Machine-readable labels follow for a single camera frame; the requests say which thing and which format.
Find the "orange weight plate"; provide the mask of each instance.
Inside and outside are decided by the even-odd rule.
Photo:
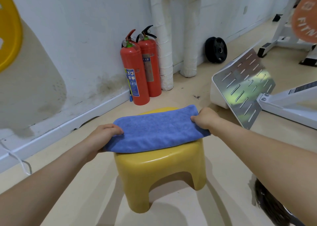
[[[0,72],[18,55],[22,44],[22,24],[13,0],[0,0]]]
[[[311,43],[317,43],[317,0],[301,0],[292,16],[295,35]]]

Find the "blue towel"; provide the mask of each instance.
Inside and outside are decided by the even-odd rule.
[[[198,115],[195,105],[185,108],[138,116],[119,118],[114,124],[123,135],[112,137],[104,150],[118,153],[135,153],[174,147],[210,135],[190,119]]]

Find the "white cable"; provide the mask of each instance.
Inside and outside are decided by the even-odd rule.
[[[26,162],[26,161],[24,161],[24,160],[21,160],[14,152],[12,152],[10,149],[8,149],[8,148],[2,143],[1,140],[0,140],[0,144],[1,144],[2,148],[4,148],[4,150],[6,150],[10,156],[13,156],[14,158],[16,158],[16,159],[20,162],[20,164],[21,164],[21,166],[22,166],[22,169],[23,169],[23,172],[25,172],[25,174],[27,174],[27,175],[31,175],[31,174],[32,174],[32,168],[31,168],[31,165],[30,165],[28,162]],[[24,166],[23,163],[25,163],[25,164],[29,167],[29,171],[30,171],[30,172],[27,172],[27,170],[26,170],[26,168],[25,168],[25,166]]]

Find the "silver metal plate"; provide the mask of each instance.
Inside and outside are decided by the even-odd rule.
[[[213,81],[242,127],[250,129],[262,110],[257,102],[261,93],[271,93],[275,82],[254,49],[219,71]]]

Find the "wall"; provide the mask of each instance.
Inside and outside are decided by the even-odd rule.
[[[12,150],[125,92],[121,41],[132,28],[140,32],[152,22],[149,0],[14,1],[23,20],[23,46],[0,73],[0,138]],[[183,60],[186,3],[171,1],[174,65]],[[232,40],[286,3],[202,0],[201,58],[208,37]]]

